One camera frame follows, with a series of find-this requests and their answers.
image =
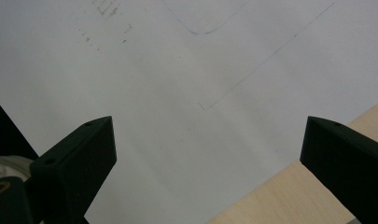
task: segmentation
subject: light wood surface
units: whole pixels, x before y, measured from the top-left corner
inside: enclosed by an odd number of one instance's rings
[[[378,105],[348,126],[378,142]],[[207,223],[346,224],[354,218],[300,161],[295,161]]]

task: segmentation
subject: wooden table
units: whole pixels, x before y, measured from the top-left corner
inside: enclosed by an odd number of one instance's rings
[[[347,125],[378,142],[378,105]],[[355,217],[300,161],[294,161],[208,224],[346,224]]]

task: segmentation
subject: white paper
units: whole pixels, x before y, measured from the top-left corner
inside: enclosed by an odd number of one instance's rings
[[[0,1],[0,104],[42,154],[113,116],[90,223],[204,223],[378,103],[378,1]]]

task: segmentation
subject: sheet of paper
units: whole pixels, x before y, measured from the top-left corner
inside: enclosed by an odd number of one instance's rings
[[[42,154],[114,120],[90,223],[204,223],[378,103],[378,0],[0,1],[0,104]]]

